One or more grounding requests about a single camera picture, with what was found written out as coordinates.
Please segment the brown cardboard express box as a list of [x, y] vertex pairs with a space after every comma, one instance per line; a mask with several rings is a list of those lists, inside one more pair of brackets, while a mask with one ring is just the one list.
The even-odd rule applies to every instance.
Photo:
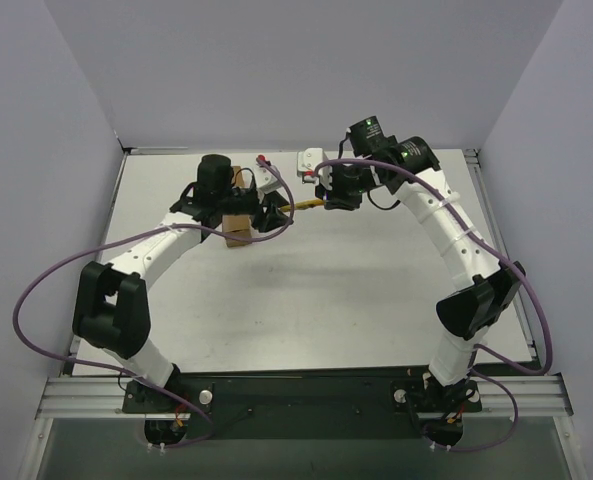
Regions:
[[[234, 179], [236, 187], [246, 188], [248, 183], [245, 174], [240, 166], [233, 166]], [[228, 248], [244, 247], [249, 244], [248, 240], [252, 238], [251, 221], [248, 215], [224, 215], [222, 218], [221, 230], [223, 233], [233, 236], [227, 237], [225, 244]]]

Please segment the yellow utility knife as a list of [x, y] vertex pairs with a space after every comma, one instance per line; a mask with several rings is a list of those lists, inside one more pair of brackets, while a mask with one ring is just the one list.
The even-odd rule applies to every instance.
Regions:
[[307, 209], [312, 209], [312, 208], [316, 208], [316, 207], [320, 207], [320, 206], [324, 206], [324, 205], [325, 205], [325, 202], [323, 200], [312, 199], [312, 200], [301, 201], [301, 202], [295, 203], [293, 206], [293, 209], [296, 211], [307, 210]]

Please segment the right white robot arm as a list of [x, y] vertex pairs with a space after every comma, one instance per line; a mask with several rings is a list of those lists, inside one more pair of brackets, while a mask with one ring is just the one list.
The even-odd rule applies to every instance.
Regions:
[[523, 269], [505, 265], [482, 247], [459, 194], [449, 186], [424, 139], [386, 136], [374, 116], [350, 126], [345, 139], [355, 161], [332, 161], [324, 153], [307, 150], [298, 174], [314, 184], [327, 210], [356, 210], [363, 197], [384, 187], [424, 229], [455, 288], [436, 305], [443, 334], [429, 372], [443, 387], [456, 385], [470, 373], [476, 345], [513, 301]]

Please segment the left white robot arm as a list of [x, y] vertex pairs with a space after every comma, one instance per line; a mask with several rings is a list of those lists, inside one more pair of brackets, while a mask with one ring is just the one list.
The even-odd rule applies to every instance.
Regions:
[[236, 185], [228, 157], [201, 158], [196, 179], [170, 206], [158, 226], [130, 241], [129, 249], [81, 271], [72, 329], [76, 336], [105, 351], [146, 385], [145, 398], [159, 411], [180, 402], [181, 387], [173, 380], [178, 368], [150, 338], [148, 290], [187, 251], [217, 233], [224, 217], [247, 215], [264, 239], [291, 223], [271, 195], [286, 184], [278, 169], [258, 156], [247, 187]]

